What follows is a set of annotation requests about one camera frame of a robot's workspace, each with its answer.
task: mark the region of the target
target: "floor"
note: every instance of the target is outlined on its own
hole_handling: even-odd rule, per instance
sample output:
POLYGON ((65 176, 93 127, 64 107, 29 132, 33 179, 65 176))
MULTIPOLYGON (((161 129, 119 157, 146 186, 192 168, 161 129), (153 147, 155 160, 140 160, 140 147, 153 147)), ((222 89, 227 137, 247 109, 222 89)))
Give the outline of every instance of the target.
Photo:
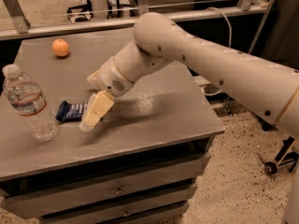
MULTIPOLYGON (((79 0, 21 0, 26 16, 35 25, 68 22, 66 5, 79 0)), ((1 9, 0 19, 5 11, 1 9)), ((9 29, 1 22, 1 29, 9 29)), ((196 180, 198 189, 190 200, 185 215, 156 224, 242 224, 281 222, 288 200, 294 172, 288 166, 278 173, 267 175, 258 158, 260 153, 272 161, 287 138, 280 131, 264 132, 260 121, 242 105, 232 102, 234 116, 228 116, 221 103, 212 105, 225 126, 225 133, 215 138, 210 149, 212 156, 205 173, 196 180)), ((38 223, 36 219, 22 220, 0 208, 0 223, 38 223)))

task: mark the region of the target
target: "small orange fruit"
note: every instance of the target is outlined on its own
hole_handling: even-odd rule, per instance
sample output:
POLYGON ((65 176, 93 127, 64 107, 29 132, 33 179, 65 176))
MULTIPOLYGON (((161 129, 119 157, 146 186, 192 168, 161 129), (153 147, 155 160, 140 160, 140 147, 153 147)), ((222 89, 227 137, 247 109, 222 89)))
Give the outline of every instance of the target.
POLYGON ((56 39, 52 43, 52 50, 58 57, 65 57, 68 55, 69 47, 66 41, 62 39, 56 39))

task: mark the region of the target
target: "cabinet drawer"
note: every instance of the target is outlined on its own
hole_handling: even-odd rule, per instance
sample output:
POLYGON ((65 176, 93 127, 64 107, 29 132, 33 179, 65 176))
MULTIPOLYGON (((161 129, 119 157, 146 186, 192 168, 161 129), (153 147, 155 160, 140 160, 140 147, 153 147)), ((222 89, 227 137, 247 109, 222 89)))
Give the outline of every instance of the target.
POLYGON ((1 206, 22 218, 41 217, 197 177, 204 172, 209 159, 210 155, 204 153, 161 161, 113 175, 6 198, 1 206))
POLYGON ((104 222, 105 224, 152 224, 157 221, 167 220, 170 217, 179 217, 186 213, 188 210, 189 203, 181 202, 175 203, 168 206, 160 207, 148 212, 133 215, 127 218, 119 218, 117 220, 112 220, 104 222))
POLYGON ((127 217, 142 212, 180 203, 190 199, 196 190, 195 184, 178 186, 170 189, 154 191, 150 194, 139 195, 124 199, 119 202, 100 204, 99 206, 86 207, 84 209, 68 213, 62 213, 56 217, 50 217, 41 221, 43 224, 94 224, 113 219, 126 221, 127 217))

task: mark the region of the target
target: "white cable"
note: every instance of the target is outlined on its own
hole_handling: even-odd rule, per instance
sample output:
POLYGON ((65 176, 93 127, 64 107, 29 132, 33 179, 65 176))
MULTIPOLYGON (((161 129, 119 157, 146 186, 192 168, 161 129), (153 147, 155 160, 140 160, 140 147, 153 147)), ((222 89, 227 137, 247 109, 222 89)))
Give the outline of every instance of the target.
MULTIPOLYGON (((232 25, 231 23, 229 22, 228 18, 226 17, 226 15, 218 8, 216 7, 209 7, 208 10, 215 10, 215 11, 218 11, 222 16, 223 18, 226 20, 227 22, 227 25, 228 25, 228 29, 229 29, 229 39, 228 39, 228 47, 230 48, 232 46, 232 36, 233 36, 233 31, 232 31, 232 25)), ((214 96, 216 94, 219 94, 222 92, 222 90, 218 90, 214 93, 205 93, 205 89, 202 89, 203 93, 205 96, 214 96)))
POLYGON ((215 11, 218 11, 222 16, 223 18, 226 20, 227 22, 227 25, 228 25, 228 29, 229 29, 229 40, 228 40, 228 47, 230 48, 232 46, 232 36, 233 36, 233 31, 232 31, 232 25, 231 23, 229 22, 228 18, 226 17, 226 15, 218 8, 215 8, 215 7, 209 7, 208 10, 215 10, 215 11))

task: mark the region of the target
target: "blue package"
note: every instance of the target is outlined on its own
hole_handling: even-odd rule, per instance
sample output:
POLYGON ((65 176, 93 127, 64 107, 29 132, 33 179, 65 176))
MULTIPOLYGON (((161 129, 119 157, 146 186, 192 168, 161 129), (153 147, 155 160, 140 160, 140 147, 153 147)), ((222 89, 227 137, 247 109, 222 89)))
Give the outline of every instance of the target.
POLYGON ((81 121, 87 109, 87 103, 69 104, 63 101, 58 108, 56 119, 60 122, 81 121))

